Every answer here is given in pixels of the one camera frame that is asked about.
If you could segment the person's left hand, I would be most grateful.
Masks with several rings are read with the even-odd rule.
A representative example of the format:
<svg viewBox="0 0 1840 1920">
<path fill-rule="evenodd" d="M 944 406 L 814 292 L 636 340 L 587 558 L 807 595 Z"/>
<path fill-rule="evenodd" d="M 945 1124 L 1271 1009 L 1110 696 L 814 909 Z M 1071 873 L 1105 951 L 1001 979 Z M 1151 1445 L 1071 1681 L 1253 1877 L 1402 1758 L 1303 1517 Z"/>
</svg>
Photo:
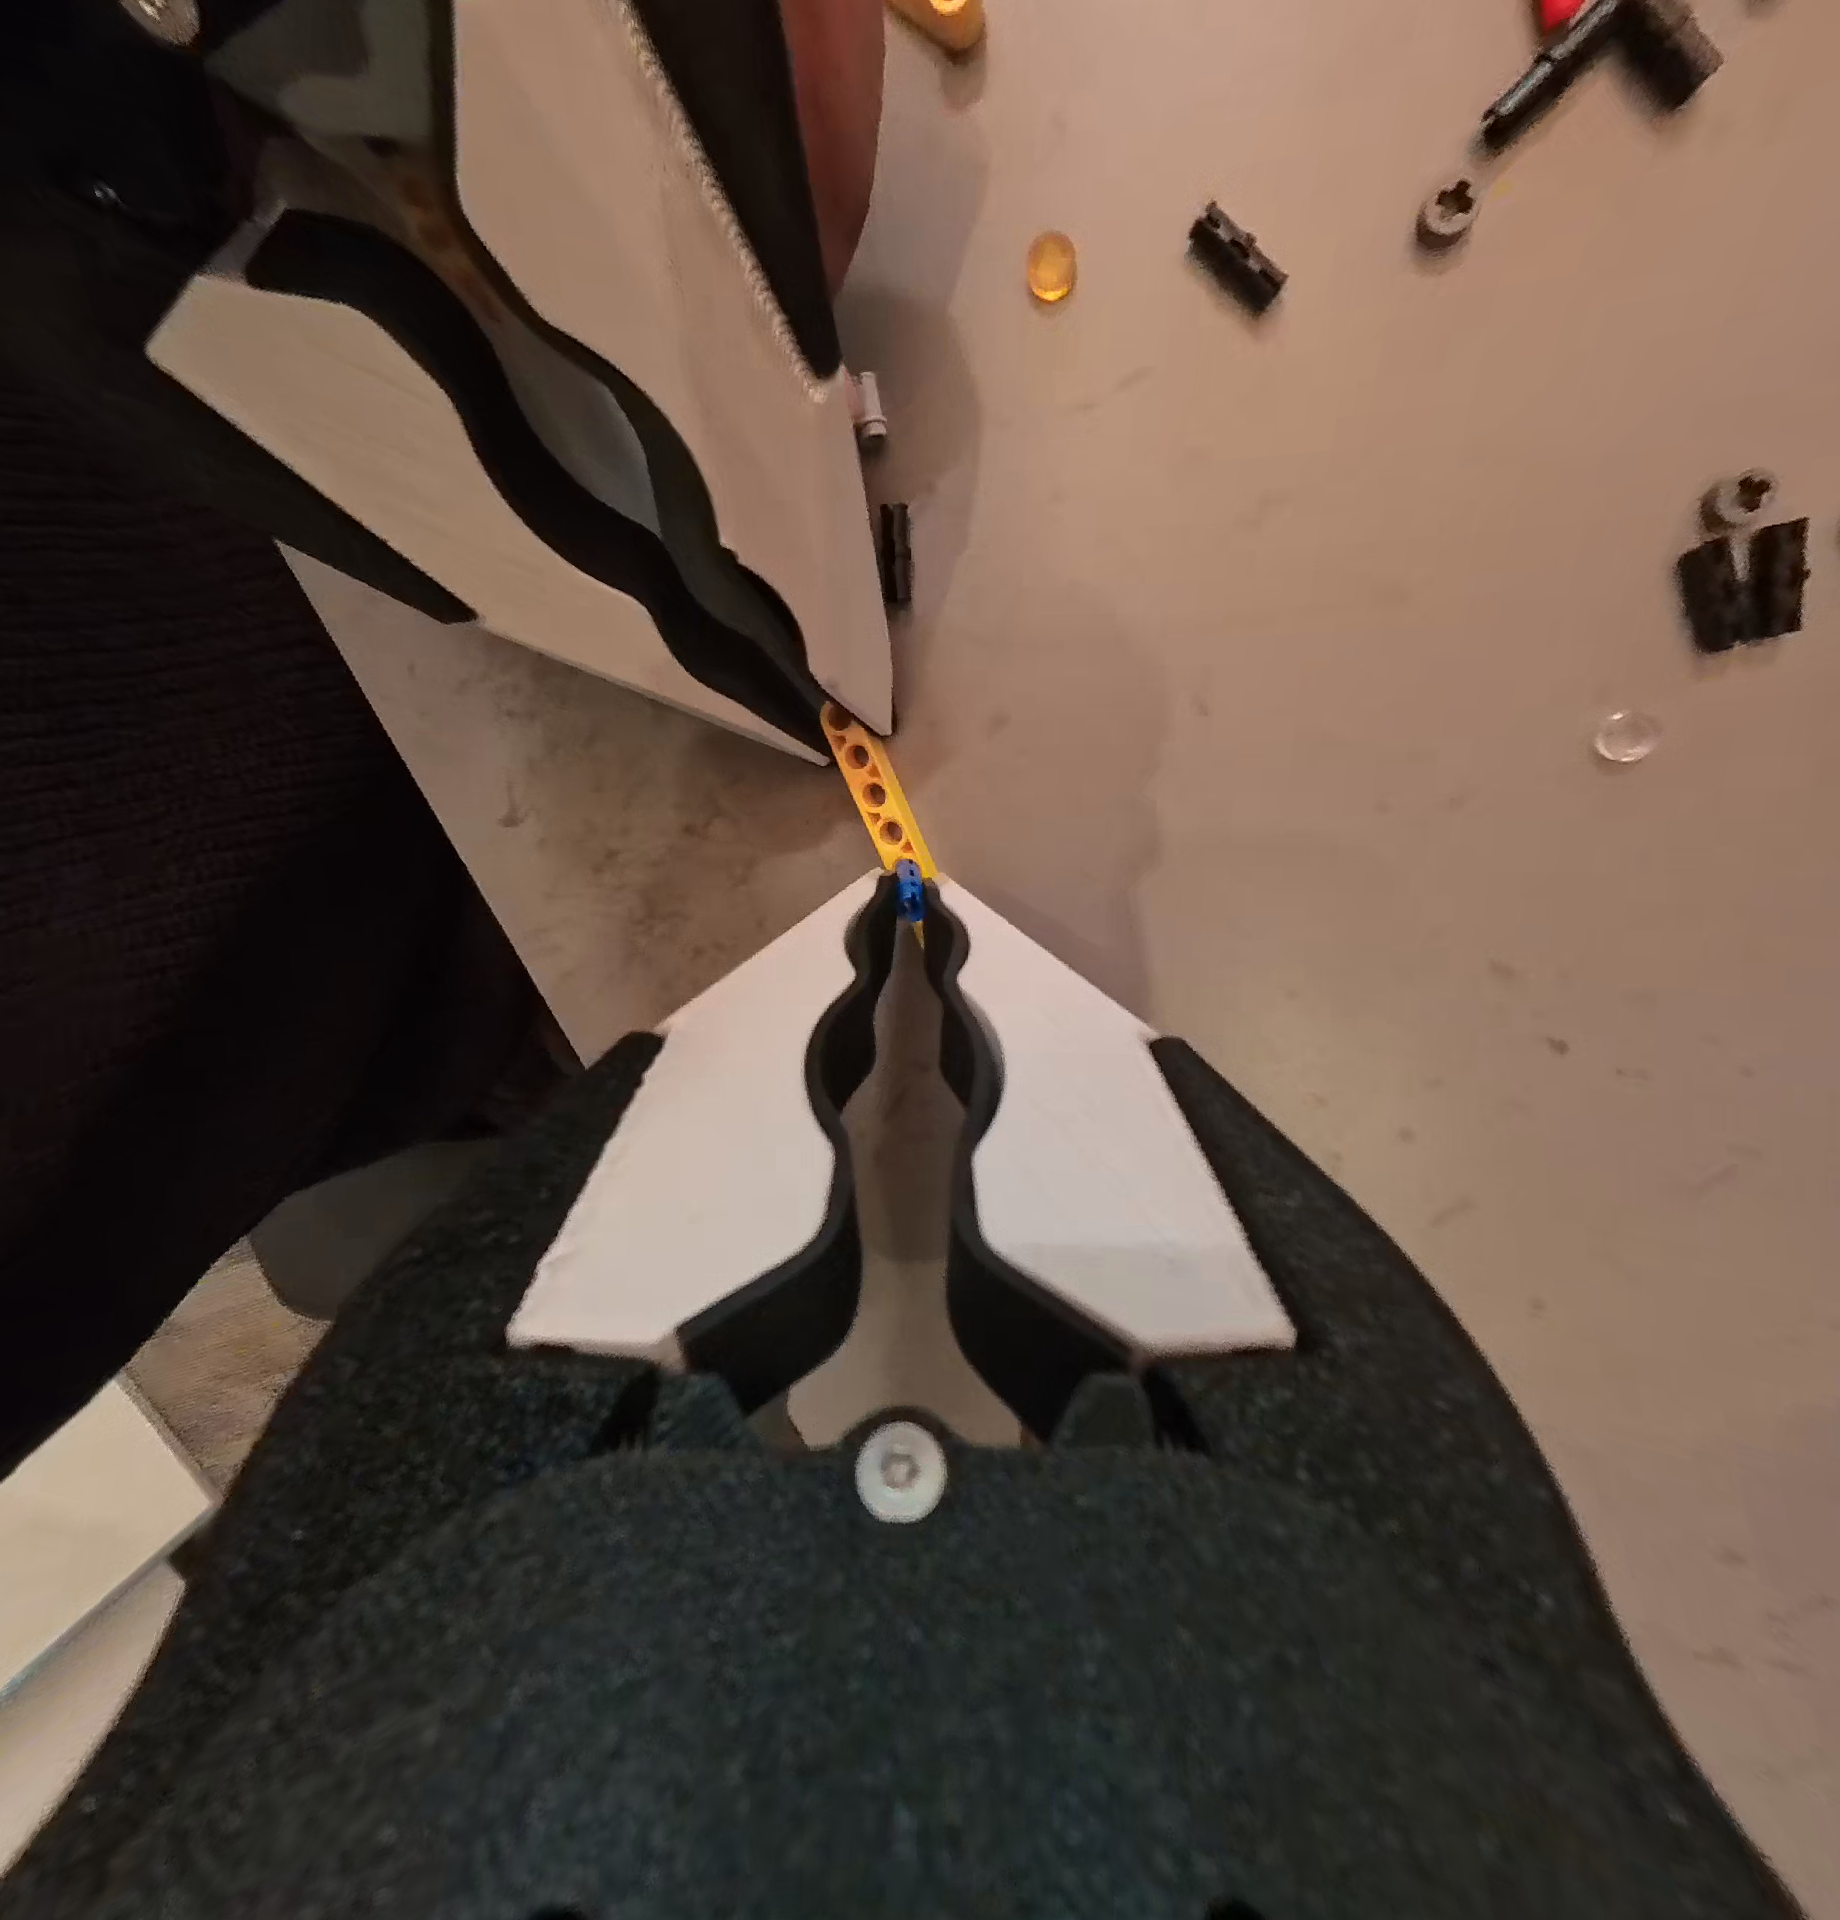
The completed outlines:
<svg viewBox="0 0 1840 1920">
<path fill-rule="evenodd" d="M 882 3 L 780 3 L 830 295 L 871 214 L 886 116 Z"/>
</svg>

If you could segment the yellow holed beam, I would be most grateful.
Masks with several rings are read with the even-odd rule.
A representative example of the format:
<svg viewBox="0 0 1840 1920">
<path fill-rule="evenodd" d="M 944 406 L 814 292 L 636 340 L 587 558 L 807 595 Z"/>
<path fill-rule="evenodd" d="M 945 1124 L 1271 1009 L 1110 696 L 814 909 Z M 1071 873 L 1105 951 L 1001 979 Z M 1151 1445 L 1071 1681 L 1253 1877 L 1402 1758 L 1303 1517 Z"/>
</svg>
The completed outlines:
<svg viewBox="0 0 1840 1920">
<path fill-rule="evenodd" d="M 833 760 L 844 779 L 846 791 L 860 813 L 865 834 L 874 841 L 877 857 L 888 874 L 903 857 L 919 863 L 926 884 L 938 880 L 938 869 L 929 841 L 919 828 L 919 819 L 908 804 L 904 784 L 894 769 L 889 743 L 886 736 L 871 731 L 849 710 L 828 700 L 820 710 L 820 725 L 828 732 Z M 919 945 L 926 944 L 926 922 L 908 930 Z"/>
</svg>

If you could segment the black toothed block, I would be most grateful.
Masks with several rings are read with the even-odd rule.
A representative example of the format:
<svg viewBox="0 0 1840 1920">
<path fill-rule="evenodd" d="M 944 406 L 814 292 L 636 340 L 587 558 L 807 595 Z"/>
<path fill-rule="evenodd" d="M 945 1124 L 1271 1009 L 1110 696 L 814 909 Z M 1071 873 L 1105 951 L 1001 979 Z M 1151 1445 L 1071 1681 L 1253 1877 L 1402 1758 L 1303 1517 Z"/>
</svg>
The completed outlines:
<svg viewBox="0 0 1840 1920">
<path fill-rule="evenodd" d="M 1675 561 L 1687 629 L 1701 656 L 1802 632 L 1810 581 L 1810 518 L 1764 525 L 1745 542 L 1704 541 Z"/>
</svg>

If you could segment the white flat board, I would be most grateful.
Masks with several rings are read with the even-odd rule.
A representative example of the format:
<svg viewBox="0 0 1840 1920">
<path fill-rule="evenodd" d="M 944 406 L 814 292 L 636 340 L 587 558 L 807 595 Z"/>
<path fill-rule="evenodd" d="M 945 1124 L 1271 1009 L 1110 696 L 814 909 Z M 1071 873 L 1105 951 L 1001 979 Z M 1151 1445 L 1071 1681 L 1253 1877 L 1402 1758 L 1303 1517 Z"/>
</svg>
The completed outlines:
<svg viewBox="0 0 1840 1920">
<path fill-rule="evenodd" d="M 217 1506 L 134 1383 L 105 1383 L 0 1482 L 0 1706 Z"/>
</svg>

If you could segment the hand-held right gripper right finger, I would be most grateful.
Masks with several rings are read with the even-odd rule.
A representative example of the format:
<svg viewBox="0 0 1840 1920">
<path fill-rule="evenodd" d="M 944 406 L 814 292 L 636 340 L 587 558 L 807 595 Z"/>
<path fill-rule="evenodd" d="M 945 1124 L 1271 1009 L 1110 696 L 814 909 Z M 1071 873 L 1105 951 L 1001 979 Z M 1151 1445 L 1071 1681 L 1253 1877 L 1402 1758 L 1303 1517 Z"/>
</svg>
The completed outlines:
<svg viewBox="0 0 1840 1920">
<path fill-rule="evenodd" d="M 948 1302 L 963 1357 L 1029 1431 L 1093 1379 L 1296 1343 L 1161 1036 L 956 880 L 923 967 L 961 1106 Z"/>
</svg>

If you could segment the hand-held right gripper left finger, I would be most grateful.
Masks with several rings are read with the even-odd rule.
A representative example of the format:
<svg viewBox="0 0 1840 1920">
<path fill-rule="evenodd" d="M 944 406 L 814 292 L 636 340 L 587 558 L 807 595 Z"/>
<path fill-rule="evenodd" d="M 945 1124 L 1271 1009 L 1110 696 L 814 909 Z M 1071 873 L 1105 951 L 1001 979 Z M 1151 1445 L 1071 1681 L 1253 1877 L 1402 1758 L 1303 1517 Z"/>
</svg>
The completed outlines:
<svg viewBox="0 0 1840 1920">
<path fill-rule="evenodd" d="M 888 877 L 869 874 L 670 1016 L 510 1347 L 719 1379 L 742 1410 L 830 1360 L 860 1312 L 844 1112 L 886 986 Z"/>
</svg>

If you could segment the person's left forearm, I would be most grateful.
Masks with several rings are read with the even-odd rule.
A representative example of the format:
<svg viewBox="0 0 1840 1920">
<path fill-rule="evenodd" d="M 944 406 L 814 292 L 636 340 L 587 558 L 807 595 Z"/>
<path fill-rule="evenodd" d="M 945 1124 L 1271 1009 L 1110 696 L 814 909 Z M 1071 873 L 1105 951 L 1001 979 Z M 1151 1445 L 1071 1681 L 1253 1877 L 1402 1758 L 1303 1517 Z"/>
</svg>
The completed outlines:
<svg viewBox="0 0 1840 1920">
<path fill-rule="evenodd" d="M 0 1480 L 294 1192 L 573 1074 L 147 363 L 186 272 L 0 185 Z"/>
</svg>

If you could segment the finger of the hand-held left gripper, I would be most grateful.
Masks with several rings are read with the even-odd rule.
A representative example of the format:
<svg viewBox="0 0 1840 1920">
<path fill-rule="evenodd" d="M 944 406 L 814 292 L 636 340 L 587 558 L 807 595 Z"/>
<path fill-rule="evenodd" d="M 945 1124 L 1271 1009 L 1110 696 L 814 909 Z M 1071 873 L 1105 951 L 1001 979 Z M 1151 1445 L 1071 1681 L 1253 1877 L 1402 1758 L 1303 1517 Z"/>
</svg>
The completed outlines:
<svg viewBox="0 0 1840 1920">
<path fill-rule="evenodd" d="M 661 411 L 820 694 L 894 653 L 778 5 L 450 5 L 453 175 L 526 312 Z"/>
<path fill-rule="evenodd" d="M 244 224 L 148 359 L 489 632 L 830 759 L 822 696 L 692 589 L 656 525 L 569 472 L 467 304 L 378 227 Z"/>
</svg>

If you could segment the black axle connector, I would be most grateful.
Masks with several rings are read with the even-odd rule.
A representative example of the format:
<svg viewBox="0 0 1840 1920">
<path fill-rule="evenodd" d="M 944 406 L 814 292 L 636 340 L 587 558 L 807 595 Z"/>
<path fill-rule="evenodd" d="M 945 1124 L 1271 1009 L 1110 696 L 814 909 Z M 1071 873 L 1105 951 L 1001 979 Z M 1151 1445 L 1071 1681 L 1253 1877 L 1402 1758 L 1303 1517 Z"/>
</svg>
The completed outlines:
<svg viewBox="0 0 1840 1920">
<path fill-rule="evenodd" d="M 1479 146 L 1503 153 L 1526 136 L 1586 70 L 1620 53 L 1657 110 L 1687 108 L 1720 69 L 1720 49 L 1681 3 L 1599 3 L 1485 108 Z"/>
</svg>

